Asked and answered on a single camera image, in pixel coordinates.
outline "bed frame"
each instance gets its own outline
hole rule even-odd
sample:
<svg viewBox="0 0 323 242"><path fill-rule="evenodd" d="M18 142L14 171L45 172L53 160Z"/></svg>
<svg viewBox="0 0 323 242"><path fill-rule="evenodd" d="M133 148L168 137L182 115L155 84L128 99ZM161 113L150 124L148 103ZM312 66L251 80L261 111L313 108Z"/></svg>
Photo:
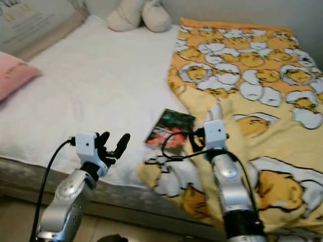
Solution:
<svg viewBox="0 0 323 242"><path fill-rule="evenodd" d="M0 158L0 194L36 203L45 169ZM43 204L48 205L58 184L67 174L50 171ZM222 241L224 236L183 212L150 189L114 186L98 182L86 214L159 230Z"/></svg>

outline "white stuffed toy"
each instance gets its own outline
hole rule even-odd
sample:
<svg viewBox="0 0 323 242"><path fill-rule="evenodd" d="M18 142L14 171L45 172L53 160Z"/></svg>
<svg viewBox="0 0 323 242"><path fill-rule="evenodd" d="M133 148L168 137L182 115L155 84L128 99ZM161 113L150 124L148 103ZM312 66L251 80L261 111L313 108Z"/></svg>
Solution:
<svg viewBox="0 0 323 242"><path fill-rule="evenodd" d="M142 16L149 30L167 31L172 21L160 2L161 0L121 0L119 6L106 18L106 24L115 31L128 31L139 27Z"/></svg>

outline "floor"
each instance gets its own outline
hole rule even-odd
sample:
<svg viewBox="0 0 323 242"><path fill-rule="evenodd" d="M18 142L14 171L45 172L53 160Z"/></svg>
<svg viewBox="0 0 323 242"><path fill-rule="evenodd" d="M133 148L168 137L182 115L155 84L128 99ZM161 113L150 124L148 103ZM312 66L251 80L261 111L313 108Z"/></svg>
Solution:
<svg viewBox="0 0 323 242"><path fill-rule="evenodd" d="M0 241L27 242L34 217L34 204L0 197ZM119 233L129 242L178 242L182 236L85 215L74 239L77 242L96 242L101 237Z"/></svg>

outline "white wall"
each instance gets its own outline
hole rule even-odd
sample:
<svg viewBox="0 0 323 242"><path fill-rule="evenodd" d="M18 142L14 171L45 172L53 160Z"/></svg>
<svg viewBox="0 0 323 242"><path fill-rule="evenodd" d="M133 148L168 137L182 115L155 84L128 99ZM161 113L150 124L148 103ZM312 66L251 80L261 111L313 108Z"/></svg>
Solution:
<svg viewBox="0 0 323 242"><path fill-rule="evenodd" d="M174 23L181 17L270 25L291 29L323 69L323 0L162 0ZM105 18L118 0L87 0Z"/></svg>

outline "book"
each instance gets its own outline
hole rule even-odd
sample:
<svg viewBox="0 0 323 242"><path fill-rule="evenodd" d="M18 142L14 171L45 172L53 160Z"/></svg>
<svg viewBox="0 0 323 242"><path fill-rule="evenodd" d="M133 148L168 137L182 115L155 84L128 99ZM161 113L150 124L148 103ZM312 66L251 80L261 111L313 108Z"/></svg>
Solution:
<svg viewBox="0 0 323 242"><path fill-rule="evenodd" d="M177 132L189 132L193 129L195 117L165 109L158 122L148 135L145 143L149 148L161 148L165 139ZM171 137L165 147L165 151L174 155L180 155L186 142L187 135L175 135Z"/></svg>

